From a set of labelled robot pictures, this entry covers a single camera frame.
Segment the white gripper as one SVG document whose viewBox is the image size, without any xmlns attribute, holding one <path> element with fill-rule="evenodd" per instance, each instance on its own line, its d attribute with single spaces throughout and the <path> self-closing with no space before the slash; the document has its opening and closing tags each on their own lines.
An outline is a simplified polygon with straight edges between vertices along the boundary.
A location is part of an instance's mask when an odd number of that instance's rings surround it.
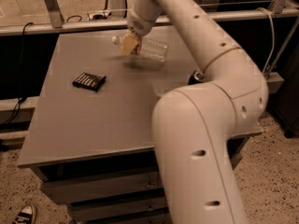
<svg viewBox="0 0 299 224">
<path fill-rule="evenodd" d="M 151 0 L 135 0 L 128 13 L 127 27 L 138 36 L 147 35 L 156 21 L 156 6 Z M 134 34 L 122 37 L 121 54 L 130 55 L 138 45 Z"/>
</svg>

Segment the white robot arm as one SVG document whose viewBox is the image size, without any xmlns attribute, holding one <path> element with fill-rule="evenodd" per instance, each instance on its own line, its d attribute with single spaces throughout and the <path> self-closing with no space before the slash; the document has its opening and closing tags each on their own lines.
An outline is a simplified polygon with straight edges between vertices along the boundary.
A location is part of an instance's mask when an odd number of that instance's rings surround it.
<svg viewBox="0 0 299 224">
<path fill-rule="evenodd" d="M 249 55 L 193 0 L 135 0 L 127 26 L 147 35 L 165 12 L 206 82 L 165 94 L 152 135 L 173 224 L 249 224 L 227 141 L 256 123 L 266 80 Z"/>
</svg>

